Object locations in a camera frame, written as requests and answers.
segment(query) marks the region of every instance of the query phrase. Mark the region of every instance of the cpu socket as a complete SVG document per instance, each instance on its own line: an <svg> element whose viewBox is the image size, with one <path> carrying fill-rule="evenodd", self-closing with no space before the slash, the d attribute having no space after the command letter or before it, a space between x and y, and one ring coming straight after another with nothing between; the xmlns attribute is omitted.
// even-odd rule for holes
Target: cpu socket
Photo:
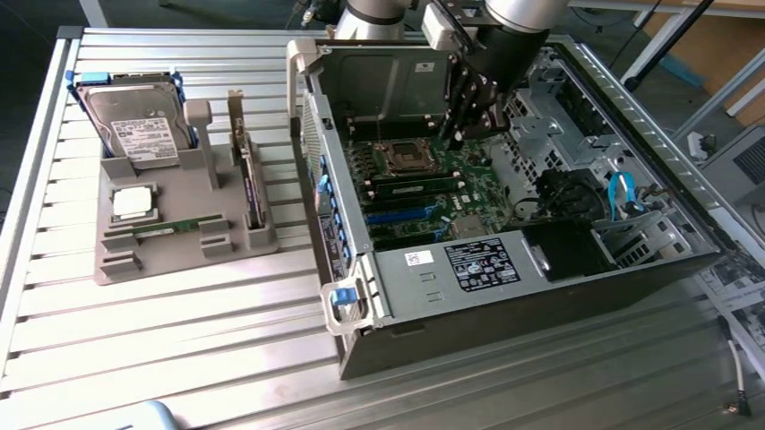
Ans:
<svg viewBox="0 0 765 430"><path fill-rule="evenodd" d="M374 149L382 154L387 175L407 176L433 172L440 167L431 155L431 144L425 139L377 142Z"/></svg>

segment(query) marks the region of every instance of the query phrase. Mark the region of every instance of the white label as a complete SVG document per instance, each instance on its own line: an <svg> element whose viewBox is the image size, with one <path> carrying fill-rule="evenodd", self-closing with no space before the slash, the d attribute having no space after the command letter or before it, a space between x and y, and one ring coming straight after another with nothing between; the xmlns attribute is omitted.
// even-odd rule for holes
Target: white label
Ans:
<svg viewBox="0 0 765 430"><path fill-rule="evenodd" d="M433 72L436 70L436 63L417 63L416 73Z"/></svg>
<svg viewBox="0 0 765 430"><path fill-rule="evenodd" d="M407 265L419 266L420 264L429 264L433 262L433 254L431 251L420 251L419 253L405 254Z"/></svg>
<svg viewBox="0 0 765 430"><path fill-rule="evenodd" d="M154 230L154 231L146 231L144 233L137 233L136 237L138 239L146 239L148 237L152 236L165 236L165 235L173 235L177 231L173 228L164 228L162 230Z"/></svg>
<svg viewBox="0 0 765 430"><path fill-rule="evenodd" d="M457 198L457 196L455 195L452 197L452 202L455 203L455 209L461 211L463 210L463 205L460 204L460 199Z"/></svg>
<svg viewBox="0 0 765 430"><path fill-rule="evenodd" d="M165 118L133 119L111 123L122 149L132 161L178 157L177 143Z"/></svg>
<svg viewBox="0 0 765 430"><path fill-rule="evenodd" d="M425 186L409 186L408 188L397 188L395 189L395 194L404 194L404 193L419 193L425 190Z"/></svg>

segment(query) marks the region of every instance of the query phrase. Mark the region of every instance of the label sticker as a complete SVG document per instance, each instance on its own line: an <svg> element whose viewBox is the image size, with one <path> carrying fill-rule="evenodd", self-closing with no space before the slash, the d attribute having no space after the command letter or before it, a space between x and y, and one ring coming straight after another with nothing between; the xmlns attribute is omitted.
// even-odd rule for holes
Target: label sticker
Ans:
<svg viewBox="0 0 765 430"><path fill-rule="evenodd" d="M436 70L436 63L417 63L416 73L433 72Z"/></svg>
<svg viewBox="0 0 765 430"><path fill-rule="evenodd" d="M420 264L433 262L433 253L431 251L420 251L417 253L405 254L405 258L408 266L419 266Z"/></svg>
<svg viewBox="0 0 765 430"><path fill-rule="evenodd" d="M444 249L463 291L472 292L521 281L499 238L447 246Z"/></svg>
<svg viewBox="0 0 765 430"><path fill-rule="evenodd" d="M132 161L152 161L178 157L177 143L166 118L133 119L111 123L122 149Z"/></svg>

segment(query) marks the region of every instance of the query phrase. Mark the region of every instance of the black connector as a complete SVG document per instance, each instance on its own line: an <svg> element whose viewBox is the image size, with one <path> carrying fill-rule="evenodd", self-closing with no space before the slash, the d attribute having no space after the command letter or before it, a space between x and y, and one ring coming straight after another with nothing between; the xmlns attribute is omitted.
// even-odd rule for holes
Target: black connector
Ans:
<svg viewBox="0 0 765 430"><path fill-rule="evenodd" d="M718 315L718 324L720 324L720 330L726 336L726 340L734 341L734 334L731 333L731 324L723 315Z"/></svg>
<svg viewBox="0 0 765 430"><path fill-rule="evenodd" d="M736 403L727 403L726 408L732 414L738 414L742 417L752 417L752 409L750 408L750 402L747 399L747 392L739 390L739 400Z"/></svg>

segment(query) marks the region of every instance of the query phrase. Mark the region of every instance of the blue pcie slot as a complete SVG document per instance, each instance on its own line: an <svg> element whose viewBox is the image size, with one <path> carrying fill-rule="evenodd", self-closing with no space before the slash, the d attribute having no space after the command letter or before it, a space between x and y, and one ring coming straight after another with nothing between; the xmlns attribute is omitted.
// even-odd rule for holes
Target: blue pcie slot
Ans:
<svg viewBox="0 0 765 430"><path fill-rule="evenodd" d="M372 226L391 224L395 222L412 221L416 219L429 219L439 205L435 204L424 209L412 209L409 211L397 211L368 215L368 224Z"/></svg>

